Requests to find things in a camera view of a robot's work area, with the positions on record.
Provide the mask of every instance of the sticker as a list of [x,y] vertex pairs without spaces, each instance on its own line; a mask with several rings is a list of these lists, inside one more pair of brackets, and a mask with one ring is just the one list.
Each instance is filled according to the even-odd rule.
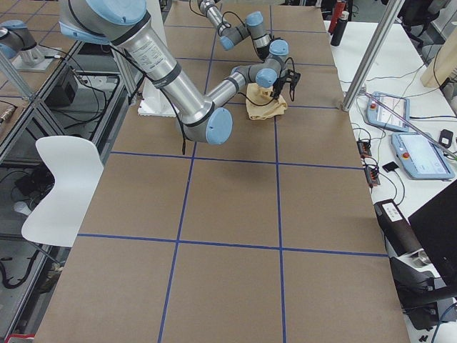
[[397,208],[392,203],[383,204],[383,208],[384,211],[386,211],[387,217],[389,217],[392,222],[397,222],[403,219]]
[[165,56],[153,41],[146,42],[141,48],[130,54],[146,73],[153,71],[159,64],[165,62]]

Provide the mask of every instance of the black monitor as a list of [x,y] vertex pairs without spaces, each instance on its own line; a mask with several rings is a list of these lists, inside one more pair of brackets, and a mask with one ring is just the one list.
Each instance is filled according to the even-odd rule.
[[408,220],[443,281],[448,286],[457,285],[457,181]]

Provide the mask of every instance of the crumpled fabric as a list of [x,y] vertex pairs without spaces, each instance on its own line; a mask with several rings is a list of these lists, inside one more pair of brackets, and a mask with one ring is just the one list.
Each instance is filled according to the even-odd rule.
[[[267,104],[271,101],[270,94],[272,91],[272,86],[269,88],[262,88],[258,84],[254,83],[248,84],[246,95],[256,104]],[[256,106],[246,99],[246,109],[248,111],[249,119],[265,120],[279,114],[284,114],[284,111],[287,110],[287,103],[282,95],[265,106]]]

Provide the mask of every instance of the white plastic chair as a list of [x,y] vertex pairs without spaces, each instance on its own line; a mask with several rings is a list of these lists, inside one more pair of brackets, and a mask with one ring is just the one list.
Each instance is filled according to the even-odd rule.
[[91,141],[73,136],[40,138],[36,148],[55,183],[24,222],[22,236],[72,247],[103,171],[99,152]]

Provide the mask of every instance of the brown cardboard surface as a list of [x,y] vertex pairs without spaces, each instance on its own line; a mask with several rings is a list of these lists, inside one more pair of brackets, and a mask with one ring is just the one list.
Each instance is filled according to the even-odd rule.
[[278,116],[277,128],[280,162],[361,166],[346,112],[289,107]]
[[295,88],[295,101],[290,103],[288,96],[285,97],[290,105],[340,107],[343,92],[336,67],[297,65],[296,70],[301,73],[301,79]]
[[283,245],[385,254],[363,171],[280,166]]
[[195,161],[181,236],[277,247],[274,165]]
[[406,343],[387,258],[284,252],[287,342]]
[[17,0],[1,0],[0,13],[7,12],[12,6],[16,4]]
[[34,341],[156,341],[173,251],[171,243],[79,237]]
[[295,63],[335,65],[327,33],[278,31],[275,35],[287,41]]
[[273,30],[325,32],[321,10],[313,6],[289,9],[287,6],[272,6]]
[[224,107],[233,118],[230,138],[221,146],[198,144],[196,156],[275,162],[274,119],[250,120],[245,104]]
[[210,59],[214,29],[166,26],[166,43],[175,59]]
[[162,342],[282,342],[278,252],[181,245]]
[[[138,104],[127,111],[114,143],[114,151],[142,154],[181,155],[182,136],[172,117],[140,116]],[[186,142],[186,156],[194,150],[192,141]]]
[[15,1],[16,4],[9,9],[10,13],[36,13],[41,7],[44,6],[44,1],[30,1],[30,0],[21,0]]
[[80,232],[175,239],[190,161],[112,154]]

